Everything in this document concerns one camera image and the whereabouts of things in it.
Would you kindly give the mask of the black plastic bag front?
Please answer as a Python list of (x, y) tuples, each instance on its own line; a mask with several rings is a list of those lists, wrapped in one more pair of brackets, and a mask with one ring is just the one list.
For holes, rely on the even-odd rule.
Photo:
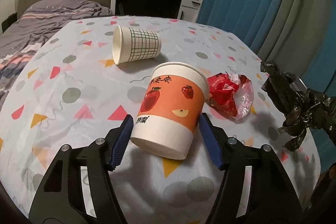
[(305, 92), (294, 90), (291, 87), (294, 74), (281, 71), (273, 61), (262, 61), (260, 71), (268, 74), (261, 89), (285, 116), (280, 131), (292, 137), (284, 144), (287, 150), (299, 149), (309, 127), (323, 129), (335, 143), (335, 96), (329, 97), (310, 88)]

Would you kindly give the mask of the red white plastic bag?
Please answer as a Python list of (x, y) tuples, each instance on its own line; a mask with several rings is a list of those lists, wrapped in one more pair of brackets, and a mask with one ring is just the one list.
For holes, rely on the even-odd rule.
[(254, 89), (245, 75), (218, 73), (207, 79), (210, 93), (206, 100), (217, 112), (235, 120), (247, 116), (254, 101)]

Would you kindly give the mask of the orange apple paper cup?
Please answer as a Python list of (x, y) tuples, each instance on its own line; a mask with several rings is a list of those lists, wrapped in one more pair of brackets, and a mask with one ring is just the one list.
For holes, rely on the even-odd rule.
[(142, 100), (131, 141), (157, 156), (187, 157), (209, 84), (191, 65), (167, 62), (154, 68)]

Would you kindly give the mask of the grid paper cup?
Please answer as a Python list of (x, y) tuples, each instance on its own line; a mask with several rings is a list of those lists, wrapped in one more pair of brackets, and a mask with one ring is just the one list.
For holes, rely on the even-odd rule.
[(112, 54), (116, 65), (157, 57), (162, 40), (157, 32), (117, 25), (113, 33)]

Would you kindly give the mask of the patterned white tablecloth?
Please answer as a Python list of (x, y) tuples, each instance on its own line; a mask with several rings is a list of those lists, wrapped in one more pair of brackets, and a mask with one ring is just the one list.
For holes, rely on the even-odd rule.
[[(159, 33), (160, 54), (116, 65), (116, 26)], [(63, 144), (89, 145), (136, 116), (153, 69), (167, 61), (187, 63), (205, 76), (240, 73), (253, 84), (251, 113), (239, 121), (205, 106), (212, 123), (243, 144), (271, 145), (286, 169), (303, 207), (321, 170), (313, 137), (289, 152), (277, 129), (284, 117), (261, 86), (259, 58), (234, 34), (173, 19), (102, 17), (69, 22), (23, 68), (1, 109), (1, 183), (17, 208), (28, 215), (37, 188)]]

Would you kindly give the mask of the bed with grey bedding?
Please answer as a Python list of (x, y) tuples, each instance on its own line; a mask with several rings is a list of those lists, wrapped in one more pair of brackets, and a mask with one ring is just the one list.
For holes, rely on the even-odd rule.
[(87, 0), (42, 0), (30, 6), (1, 34), (1, 104), (31, 58), (68, 22), (112, 14)]

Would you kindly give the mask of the blue grey curtain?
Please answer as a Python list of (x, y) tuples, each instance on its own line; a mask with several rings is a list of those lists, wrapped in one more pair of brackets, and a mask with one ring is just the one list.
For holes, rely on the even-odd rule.
[(197, 21), (235, 34), (260, 59), (335, 95), (335, 0), (203, 0)]

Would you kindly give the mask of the white drawer cabinet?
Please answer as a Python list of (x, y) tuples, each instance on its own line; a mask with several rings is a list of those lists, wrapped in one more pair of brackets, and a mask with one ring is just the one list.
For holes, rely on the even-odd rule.
[(202, 0), (182, 0), (179, 8), (178, 19), (195, 23)]

